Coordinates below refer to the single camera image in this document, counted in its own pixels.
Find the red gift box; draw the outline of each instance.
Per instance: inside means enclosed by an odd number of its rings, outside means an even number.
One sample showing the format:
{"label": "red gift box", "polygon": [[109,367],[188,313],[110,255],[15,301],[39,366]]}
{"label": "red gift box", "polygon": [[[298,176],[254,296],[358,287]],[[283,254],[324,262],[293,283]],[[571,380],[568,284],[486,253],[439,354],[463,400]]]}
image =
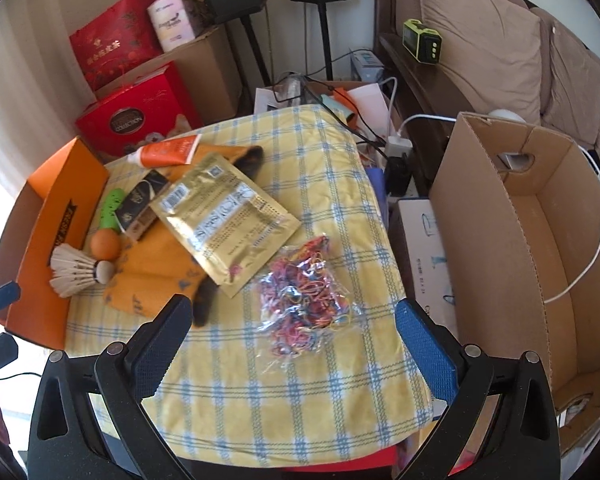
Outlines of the red gift box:
{"label": "red gift box", "polygon": [[162,55],[147,8],[155,0],[120,0],[69,40],[93,91]]}
{"label": "red gift box", "polygon": [[113,156],[203,125],[172,62],[91,105],[75,123],[94,149]]}

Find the gold packet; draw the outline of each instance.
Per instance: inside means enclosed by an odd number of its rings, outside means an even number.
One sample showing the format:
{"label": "gold packet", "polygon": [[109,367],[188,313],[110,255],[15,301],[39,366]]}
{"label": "gold packet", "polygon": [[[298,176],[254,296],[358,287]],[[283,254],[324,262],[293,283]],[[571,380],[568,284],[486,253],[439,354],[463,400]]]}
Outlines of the gold packet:
{"label": "gold packet", "polygon": [[300,227],[218,153],[209,153],[150,207],[229,298]]}

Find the white curtain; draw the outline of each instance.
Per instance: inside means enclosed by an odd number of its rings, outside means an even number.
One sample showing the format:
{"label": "white curtain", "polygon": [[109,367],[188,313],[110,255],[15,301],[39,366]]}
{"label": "white curtain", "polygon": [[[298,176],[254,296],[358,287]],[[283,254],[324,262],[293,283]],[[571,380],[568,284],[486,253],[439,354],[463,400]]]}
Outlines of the white curtain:
{"label": "white curtain", "polygon": [[116,1],[0,1],[0,184],[11,196],[78,133],[94,95],[68,37]]}

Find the device screen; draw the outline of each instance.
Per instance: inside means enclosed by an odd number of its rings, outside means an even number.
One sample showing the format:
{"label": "device screen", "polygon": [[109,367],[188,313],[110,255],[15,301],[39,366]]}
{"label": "device screen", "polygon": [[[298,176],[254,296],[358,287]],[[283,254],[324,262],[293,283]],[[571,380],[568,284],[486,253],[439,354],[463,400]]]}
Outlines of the device screen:
{"label": "device screen", "polygon": [[402,41],[414,54],[418,51],[418,35],[409,27],[405,27],[402,33]]}

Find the orange ball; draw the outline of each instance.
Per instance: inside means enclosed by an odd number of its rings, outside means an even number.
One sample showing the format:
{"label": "orange ball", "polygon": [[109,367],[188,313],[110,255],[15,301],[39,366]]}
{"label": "orange ball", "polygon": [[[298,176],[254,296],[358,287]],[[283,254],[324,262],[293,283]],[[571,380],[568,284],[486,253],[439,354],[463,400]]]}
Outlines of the orange ball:
{"label": "orange ball", "polygon": [[91,237],[91,254],[96,260],[111,262],[120,256],[122,242],[113,229],[98,229]]}

